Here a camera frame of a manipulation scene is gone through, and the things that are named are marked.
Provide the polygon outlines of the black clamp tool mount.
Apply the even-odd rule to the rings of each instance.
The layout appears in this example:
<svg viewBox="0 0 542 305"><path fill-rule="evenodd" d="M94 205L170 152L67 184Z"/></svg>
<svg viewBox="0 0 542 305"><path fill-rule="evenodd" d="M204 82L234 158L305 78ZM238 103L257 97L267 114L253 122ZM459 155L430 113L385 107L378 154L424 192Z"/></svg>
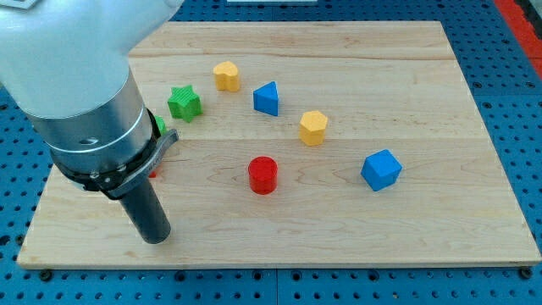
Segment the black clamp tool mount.
<svg viewBox="0 0 542 305"><path fill-rule="evenodd" d="M167 149L179 140L177 130L161 132L150 110L141 113L134 128L104 147L55 152L55 164L86 191L101 191L120 200L148 182Z"/></svg>

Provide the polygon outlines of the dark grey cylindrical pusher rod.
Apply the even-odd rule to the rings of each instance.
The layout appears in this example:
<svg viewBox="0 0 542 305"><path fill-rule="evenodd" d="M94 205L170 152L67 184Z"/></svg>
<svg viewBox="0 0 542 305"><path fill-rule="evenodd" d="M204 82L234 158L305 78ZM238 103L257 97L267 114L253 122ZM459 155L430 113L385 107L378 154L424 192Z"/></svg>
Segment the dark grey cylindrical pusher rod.
<svg viewBox="0 0 542 305"><path fill-rule="evenodd" d="M171 226L149 179L119 200L144 242L158 244L167 239Z"/></svg>

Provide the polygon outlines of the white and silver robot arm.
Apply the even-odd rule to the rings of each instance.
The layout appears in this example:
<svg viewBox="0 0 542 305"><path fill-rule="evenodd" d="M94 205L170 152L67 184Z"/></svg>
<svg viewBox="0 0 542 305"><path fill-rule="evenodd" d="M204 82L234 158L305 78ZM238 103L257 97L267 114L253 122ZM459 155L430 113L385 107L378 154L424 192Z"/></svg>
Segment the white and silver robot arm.
<svg viewBox="0 0 542 305"><path fill-rule="evenodd" d="M180 0L1 4L1 82L69 180L124 207L142 239L171 231L149 181L176 130L162 132L130 70L130 51Z"/></svg>

